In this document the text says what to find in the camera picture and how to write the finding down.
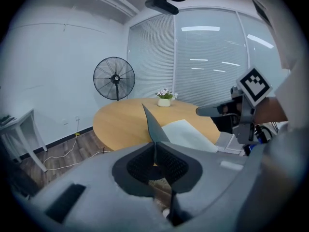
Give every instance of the black baseboard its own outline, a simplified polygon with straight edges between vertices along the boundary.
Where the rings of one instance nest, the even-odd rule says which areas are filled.
[[[89,127],[89,128],[86,128],[86,129],[84,129],[84,130],[79,131],[78,133],[79,133],[79,134],[84,134],[84,133],[89,132],[89,131],[92,131],[92,130],[93,130],[93,128],[92,128],[92,127]],[[75,136],[76,136],[75,134],[72,134],[72,135],[69,135],[69,136],[67,136],[67,137],[61,138],[61,139],[59,139],[59,140],[57,140],[57,141],[55,141],[55,142],[53,142],[53,143],[51,143],[51,144],[48,144],[48,145],[46,146],[46,148],[47,148],[47,149],[50,149],[50,148],[52,148],[52,147],[54,147],[54,146],[57,146],[57,145],[59,145],[59,144],[61,144],[61,143],[64,143],[64,142],[67,141],[67,140],[70,140],[70,139],[72,139],[72,138],[75,138]],[[41,148],[35,149],[33,152],[34,152],[34,154],[38,154],[38,153],[40,153],[40,152],[42,152],[42,151],[44,151],[44,149],[41,147]],[[26,153],[26,154],[20,156],[20,159],[21,159],[21,160],[24,160],[24,159],[27,159],[27,158],[29,158],[29,157],[30,157],[29,153]]]

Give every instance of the window blind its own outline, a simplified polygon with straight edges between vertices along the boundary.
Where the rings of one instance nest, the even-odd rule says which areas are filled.
[[[129,98],[155,97],[164,87],[172,90],[174,45],[172,15],[156,16],[131,27],[127,59],[136,81]]]
[[[256,67],[270,82],[274,91],[288,76],[289,71],[281,68],[279,53],[275,41],[265,23],[245,14],[239,14],[247,37],[250,64]]]
[[[230,89],[248,69],[247,50],[235,12],[188,10],[176,16],[178,99],[198,106],[231,99]]]

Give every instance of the white flower pot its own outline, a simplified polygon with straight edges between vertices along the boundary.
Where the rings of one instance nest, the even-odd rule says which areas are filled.
[[[161,99],[158,100],[158,106],[161,107],[170,107],[170,99]]]

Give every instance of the fan pole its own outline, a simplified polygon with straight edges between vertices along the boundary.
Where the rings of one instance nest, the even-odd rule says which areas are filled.
[[[116,85],[116,95],[117,95],[117,101],[119,101],[118,84],[115,84],[115,85]]]

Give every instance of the white cable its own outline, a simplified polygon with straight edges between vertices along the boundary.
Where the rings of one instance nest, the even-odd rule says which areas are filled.
[[[77,121],[77,132],[76,132],[76,133],[78,133],[78,126],[79,126],[79,121]],[[49,157],[49,158],[47,158],[47,159],[43,162],[43,165],[45,166],[46,161],[47,161],[48,159],[50,159],[50,158],[63,158],[63,157],[66,157],[66,156],[74,149],[74,147],[75,147],[75,145],[76,145],[76,142],[77,142],[77,135],[76,135],[76,137],[75,137],[75,142],[74,142],[74,144],[73,144],[72,149],[71,149],[67,154],[65,154],[64,156],[61,156],[61,157]],[[97,152],[96,154],[94,154],[93,156],[89,157],[88,159],[94,157],[95,155],[97,155],[97,154],[99,154],[99,153],[106,153],[106,152],[110,152],[110,151],[104,151],[104,150],[103,150],[103,151]],[[54,168],[54,169],[48,169],[47,167],[46,167],[46,168],[47,168],[47,170],[58,170],[58,169],[62,169],[62,168],[69,168],[69,167],[74,166],[74,165],[77,165],[77,164],[80,164],[80,162],[75,163],[75,164],[72,164],[72,165],[69,165],[69,166],[64,166],[64,167],[61,167],[61,168]]]

